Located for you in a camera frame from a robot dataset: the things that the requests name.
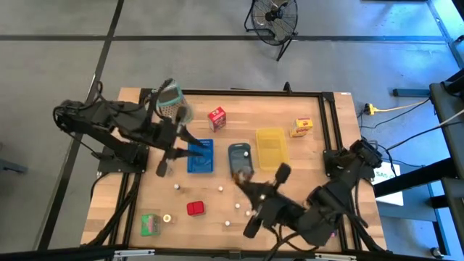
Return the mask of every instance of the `electric fan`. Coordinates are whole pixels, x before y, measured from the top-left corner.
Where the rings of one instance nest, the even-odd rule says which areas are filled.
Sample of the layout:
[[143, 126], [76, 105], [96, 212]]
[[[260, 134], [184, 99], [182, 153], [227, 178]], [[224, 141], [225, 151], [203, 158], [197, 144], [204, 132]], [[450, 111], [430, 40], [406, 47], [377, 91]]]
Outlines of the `electric fan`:
[[[253, 29], [247, 28], [250, 15]], [[297, 23], [297, 0], [253, 0], [244, 27], [247, 32], [256, 32], [261, 41], [272, 46], [281, 46], [277, 56], [279, 61], [291, 40], [298, 34], [295, 31]]]

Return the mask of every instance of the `gray floor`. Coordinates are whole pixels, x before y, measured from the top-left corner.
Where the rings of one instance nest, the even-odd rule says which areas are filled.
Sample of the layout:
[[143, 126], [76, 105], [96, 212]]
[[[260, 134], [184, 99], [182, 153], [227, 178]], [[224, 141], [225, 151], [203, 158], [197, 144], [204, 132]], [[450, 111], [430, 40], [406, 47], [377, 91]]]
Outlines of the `gray floor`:
[[[116, 3], [0, 0], [0, 35], [106, 35]], [[449, 0], [434, 4], [451, 35], [464, 32]], [[248, 8], [246, 0], [126, 0], [116, 34], [240, 36]], [[441, 35], [423, 2], [299, 1], [297, 30], [301, 36]], [[65, 99], [84, 100], [102, 46], [100, 41], [0, 41], [0, 157], [29, 167], [26, 175], [0, 173], [0, 252], [34, 246], [70, 142], [54, 126], [51, 110]], [[366, 102], [388, 108], [420, 100], [393, 98], [393, 88], [426, 88], [458, 70], [447, 45], [439, 42], [300, 41], [290, 45], [280, 62], [274, 60], [277, 51], [259, 41], [113, 42], [102, 73], [104, 95], [114, 99], [122, 86], [155, 87], [169, 77], [183, 88], [280, 90], [289, 81], [295, 90], [352, 92], [358, 109]], [[364, 117], [364, 125], [394, 115]], [[436, 124], [427, 104], [362, 134], [388, 146]], [[90, 138], [84, 141], [101, 148]], [[439, 131], [391, 154], [419, 165], [449, 156]], [[51, 248], [79, 244], [96, 165], [81, 148]], [[382, 223], [394, 252], [427, 257], [428, 248], [436, 247], [430, 223], [392, 218], [382, 218]], [[460, 248], [453, 247], [452, 258], [462, 259]]]

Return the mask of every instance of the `wooden table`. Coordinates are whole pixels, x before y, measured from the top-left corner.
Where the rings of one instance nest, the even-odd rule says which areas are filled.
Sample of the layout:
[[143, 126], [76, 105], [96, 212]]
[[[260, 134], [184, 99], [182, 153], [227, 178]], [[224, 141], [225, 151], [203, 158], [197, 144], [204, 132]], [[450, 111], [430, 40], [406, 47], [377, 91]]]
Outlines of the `wooden table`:
[[[118, 99], [137, 103], [140, 91], [140, 88], [122, 88]], [[335, 93], [334, 96], [342, 141], [344, 146], [349, 146], [360, 138], [352, 97], [349, 93]], [[249, 219], [245, 215], [245, 211], [250, 210], [250, 204], [231, 180], [227, 148], [234, 143], [249, 143], [256, 171], [252, 180], [259, 182], [273, 180], [274, 172], [263, 171], [259, 168], [255, 133], [258, 128], [282, 127], [286, 131], [292, 172], [279, 191], [296, 202], [303, 203], [313, 188], [328, 181], [322, 157], [325, 146], [323, 129], [320, 124], [318, 99], [312, 97], [210, 95], [186, 95], [186, 99], [194, 108], [194, 119], [187, 125], [189, 131], [196, 138], [214, 139], [215, 171], [212, 174], [187, 173], [187, 159], [183, 158], [177, 159], [173, 164], [174, 173], [172, 175], [160, 178], [155, 174], [155, 170], [163, 152], [150, 148], [147, 170], [141, 178], [129, 246], [171, 249], [269, 250], [276, 243], [276, 238], [264, 228], [260, 229], [254, 239], [248, 239], [242, 235]], [[213, 133], [208, 126], [207, 113], [218, 106], [221, 106], [227, 113], [227, 126], [217, 133]], [[330, 112], [328, 105], [326, 107], [326, 111]], [[291, 121], [297, 117], [312, 118], [314, 127], [304, 137], [289, 138], [287, 132]], [[332, 147], [335, 149], [330, 113], [327, 113], [327, 117]], [[187, 144], [179, 141], [176, 145], [186, 148]], [[121, 173], [109, 174], [96, 185], [81, 243], [92, 240], [115, 211], [121, 176]], [[180, 191], [174, 189], [175, 183], [180, 184]], [[218, 191], [219, 186], [224, 188], [223, 192]], [[373, 189], [363, 181], [360, 184], [359, 193], [360, 211], [362, 217], [369, 224], [368, 233], [379, 246], [385, 248], [384, 233]], [[205, 203], [206, 214], [197, 217], [188, 216], [187, 203], [197, 200], [202, 200]], [[235, 203], [239, 203], [241, 207], [236, 209]], [[140, 232], [143, 214], [156, 214], [161, 217], [164, 214], [169, 214], [173, 217], [173, 221], [161, 224], [159, 236], [142, 237]], [[122, 241], [125, 218], [126, 216], [123, 216], [120, 222], [117, 243]], [[228, 227], [224, 224], [227, 220], [231, 222]], [[352, 235], [348, 222], [346, 222], [345, 227], [348, 245], [352, 248]], [[288, 233], [290, 230], [284, 228], [283, 234]], [[291, 242], [304, 249], [310, 247], [300, 237], [292, 239]], [[281, 250], [292, 250], [292, 248], [283, 245]], [[332, 237], [320, 250], [340, 252], [338, 236]]]

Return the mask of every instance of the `small red cube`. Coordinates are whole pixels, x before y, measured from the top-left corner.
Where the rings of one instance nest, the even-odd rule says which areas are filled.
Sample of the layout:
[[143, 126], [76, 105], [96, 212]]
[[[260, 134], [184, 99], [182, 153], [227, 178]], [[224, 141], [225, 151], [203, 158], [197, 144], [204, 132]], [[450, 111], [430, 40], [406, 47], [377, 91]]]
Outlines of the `small red cube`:
[[208, 114], [208, 120], [210, 121], [210, 128], [216, 132], [220, 128], [225, 126], [225, 112], [223, 108], [218, 107]]
[[204, 204], [203, 201], [190, 202], [187, 204], [187, 213], [188, 215], [203, 215], [204, 214]]

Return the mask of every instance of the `fan stand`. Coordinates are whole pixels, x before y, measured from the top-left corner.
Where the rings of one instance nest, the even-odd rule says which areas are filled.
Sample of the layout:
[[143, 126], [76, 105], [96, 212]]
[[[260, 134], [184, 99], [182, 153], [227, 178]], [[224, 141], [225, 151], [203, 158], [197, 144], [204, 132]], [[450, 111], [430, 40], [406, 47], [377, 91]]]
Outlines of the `fan stand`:
[[[248, 28], [247, 28], [247, 21], [248, 21], [248, 18], [249, 18], [249, 16], [250, 16], [250, 14], [252, 13], [253, 6], [254, 6], [254, 3], [255, 3], [255, 2], [256, 2], [256, 0], [253, 0], [252, 5], [251, 5], [251, 7], [249, 8], [248, 14], [246, 15], [245, 22], [244, 22], [245, 30], [246, 30], [247, 32], [249, 32], [249, 31], [258, 31], [258, 30], [266, 30], [266, 31], [268, 31], [271, 35], [274, 35], [274, 37], [275, 37], [276, 35], [274, 34], [274, 32], [271, 31], [271, 30], [269, 30], [269, 29], [267, 29], [267, 28], [263, 28], [263, 29], [248, 29]], [[278, 56], [277, 56], [277, 59], [276, 59], [277, 62], [282, 58], [283, 53], [287, 50], [287, 48], [289, 47], [291, 41], [292, 41], [293, 38], [294, 38], [295, 36], [297, 36], [297, 35], [298, 35], [298, 32], [293, 32], [293, 33], [291, 34], [291, 36], [290, 36], [290, 39], [287, 40], [287, 44], [282, 43], [281, 50], [279, 51]]]

